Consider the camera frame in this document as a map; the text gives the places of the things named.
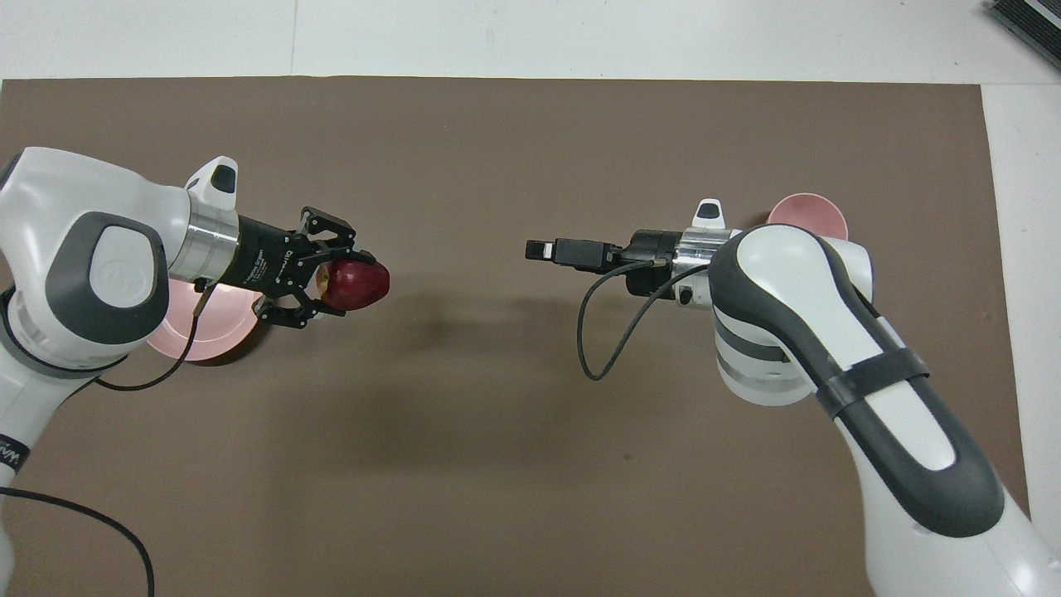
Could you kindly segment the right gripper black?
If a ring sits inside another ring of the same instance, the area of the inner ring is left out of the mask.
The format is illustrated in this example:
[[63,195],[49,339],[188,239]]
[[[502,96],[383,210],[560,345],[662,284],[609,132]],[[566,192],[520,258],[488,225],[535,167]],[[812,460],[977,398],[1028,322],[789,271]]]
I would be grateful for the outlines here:
[[649,296],[673,276],[671,262],[676,257],[681,235],[679,231],[639,230],[634,231],[624,249],[613,243],[595,240],[528,240],[526,259],[595,274],[616,269],[618,254],[621,265],[648,262],[649,267],[632,269],[624,277],[626,289],[631,295]]

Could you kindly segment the pink plate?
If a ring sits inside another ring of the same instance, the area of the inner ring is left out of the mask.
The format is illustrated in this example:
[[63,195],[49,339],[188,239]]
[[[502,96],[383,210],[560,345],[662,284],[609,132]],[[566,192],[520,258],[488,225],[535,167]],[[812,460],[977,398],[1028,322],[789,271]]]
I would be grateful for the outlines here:
[[[207,362],[234,351],[253,332],[258,319],[253,305],[261,294],[219,284],[202,310],[196,339],[186,356],[187,362]],[[193,284],[171,279],[169,308],[162,324],[147,337],[147,345],[167,357],[178,358],[188,343],[193,311],[201,294]]]

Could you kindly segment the dark ribbed device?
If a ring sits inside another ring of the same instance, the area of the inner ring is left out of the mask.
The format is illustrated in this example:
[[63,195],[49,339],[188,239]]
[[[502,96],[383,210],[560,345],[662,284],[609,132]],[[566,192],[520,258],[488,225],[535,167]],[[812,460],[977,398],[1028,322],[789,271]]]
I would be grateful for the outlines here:
[[1061,54],[1061,0],[988,0],[986,12],[1022,41]]

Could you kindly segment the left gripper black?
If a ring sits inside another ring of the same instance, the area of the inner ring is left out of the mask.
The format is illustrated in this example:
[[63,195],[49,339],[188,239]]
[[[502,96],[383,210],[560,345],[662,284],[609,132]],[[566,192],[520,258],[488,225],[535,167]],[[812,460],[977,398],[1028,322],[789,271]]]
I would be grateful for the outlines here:
[[253,303],[259,322],[300,330],[325,316],[346,316],[305,289],[315,265],[337,260],[378,264],[371,252],[360,248],[347,221],[321,209],[305,206],[296,233],[239,216],[234,259],[224,273],[224,284],[262,294]]

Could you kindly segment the pink bowl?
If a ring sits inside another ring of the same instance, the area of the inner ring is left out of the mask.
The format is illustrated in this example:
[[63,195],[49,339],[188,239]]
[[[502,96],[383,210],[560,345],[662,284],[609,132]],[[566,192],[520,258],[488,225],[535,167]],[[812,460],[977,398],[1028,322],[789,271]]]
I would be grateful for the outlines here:
[[798,226],[823,238],[850,239],[841,209],[821,194],[812,192],[793,193],[778,201],[766,223]]

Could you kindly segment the brown table mat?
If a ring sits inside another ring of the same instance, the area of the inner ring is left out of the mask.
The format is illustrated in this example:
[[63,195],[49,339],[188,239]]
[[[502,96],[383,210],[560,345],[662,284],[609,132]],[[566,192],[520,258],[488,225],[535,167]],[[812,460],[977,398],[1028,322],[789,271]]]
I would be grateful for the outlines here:
[[681,230],[705,197],[731,226],[797,192],[840,207],[875,305],[1028,505],[976,86],[7,80],[0,166],[27,146],[160,185],[229,156],[241,214],[315,206],[390,270],[371,308],[60,406],[17,484],[128,525],[158,597],[870,594],[817,401],[732,396],[711,313],[671,301],[589,381],[593,276],[524,257]]

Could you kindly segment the red apple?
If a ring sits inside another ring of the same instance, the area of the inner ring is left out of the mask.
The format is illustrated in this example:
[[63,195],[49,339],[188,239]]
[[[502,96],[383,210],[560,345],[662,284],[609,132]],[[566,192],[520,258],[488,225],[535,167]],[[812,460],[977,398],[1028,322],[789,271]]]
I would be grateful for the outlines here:
[[315,284],[327,306],[353,311],[367,308],[388,294],[390,273],[380,262],[334,260],[317,269]]

